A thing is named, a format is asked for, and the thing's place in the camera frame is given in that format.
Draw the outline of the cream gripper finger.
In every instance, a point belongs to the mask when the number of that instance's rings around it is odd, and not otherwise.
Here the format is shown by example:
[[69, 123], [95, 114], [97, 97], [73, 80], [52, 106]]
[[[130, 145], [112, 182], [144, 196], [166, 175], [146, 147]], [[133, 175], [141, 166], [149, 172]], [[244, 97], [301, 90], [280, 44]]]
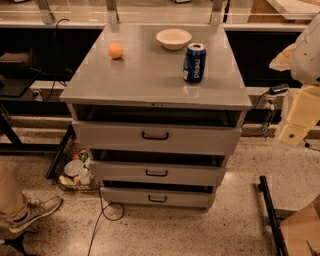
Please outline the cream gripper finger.
[[320, 121], [320, 87], [303, 86], [293, 95], [289, 113], [278, 140], [296, 146]]
[[290, 69], [291, 56], [295, 45], [291, 44], [282, 50], [269, 64], [269, 67], [276, 71], [286, 71]]

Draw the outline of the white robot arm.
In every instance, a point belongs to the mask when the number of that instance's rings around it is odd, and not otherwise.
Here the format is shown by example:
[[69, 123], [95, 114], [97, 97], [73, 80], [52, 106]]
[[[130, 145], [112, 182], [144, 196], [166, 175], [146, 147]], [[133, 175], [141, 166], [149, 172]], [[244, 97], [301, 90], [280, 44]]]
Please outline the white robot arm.
[[320, 121], [320, 14], [314, 17], [296, 41], [269, 64], [277, 71], [289, 70], [302, 87], [293, 95], [289, 113], [278, 135], [287, 145], [297, 145]]

